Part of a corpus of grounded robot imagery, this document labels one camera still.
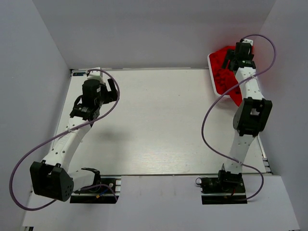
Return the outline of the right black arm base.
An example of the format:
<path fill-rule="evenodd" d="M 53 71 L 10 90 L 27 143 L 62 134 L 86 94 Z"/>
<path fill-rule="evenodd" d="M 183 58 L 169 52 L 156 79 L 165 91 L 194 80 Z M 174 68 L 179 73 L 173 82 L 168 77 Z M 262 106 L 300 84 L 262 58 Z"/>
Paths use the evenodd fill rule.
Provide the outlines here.
<path fill-rule="evenodd" d="M 196 186 L 201 189 L 202 205 L 247 204 L 244 181 L 239 183 L 219 182 L 218 177 L 198 177 Z"/>

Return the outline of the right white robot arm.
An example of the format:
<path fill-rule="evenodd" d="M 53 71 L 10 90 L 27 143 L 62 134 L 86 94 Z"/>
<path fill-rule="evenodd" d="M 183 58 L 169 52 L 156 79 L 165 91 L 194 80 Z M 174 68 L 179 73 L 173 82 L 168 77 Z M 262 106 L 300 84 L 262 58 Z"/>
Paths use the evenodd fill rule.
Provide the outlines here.
<path fill-rule="evenodd" d="M 265 128 L 272 109 L 272 102 L 266 100 L 260 92 L 253 61 L 253 41 L 242 39 L 237 42 L 234 50 L 227 52 L 223 67 L 235 74 L 241 83 L 242 102 L 234 117 L 234 139 L 227 161 L 218 172 L 218 183 L 224 190 L 237 187 L 242 180 L 242 163 L 244 162 L 251 143 Z"/>

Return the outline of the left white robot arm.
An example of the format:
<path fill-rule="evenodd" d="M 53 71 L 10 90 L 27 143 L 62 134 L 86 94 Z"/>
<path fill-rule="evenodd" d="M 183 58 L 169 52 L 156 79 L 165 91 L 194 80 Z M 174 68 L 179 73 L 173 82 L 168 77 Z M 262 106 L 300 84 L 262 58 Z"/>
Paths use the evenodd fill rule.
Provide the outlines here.
<path fill-rule="evenodd" d="M 101 106 L 116 102 L 118 91 L 110 78 L 105 84 L 87 79 L 69 115 L 65 135 L 57 138 L 51 151 L 30 166 L 33 191 L 36 195 L 67 201 L 73 192 L 96 189 L 101 183 L 100 171 L 90 167 L 69 173 L 69 165 L 78 146 L 100 116 Z"/>

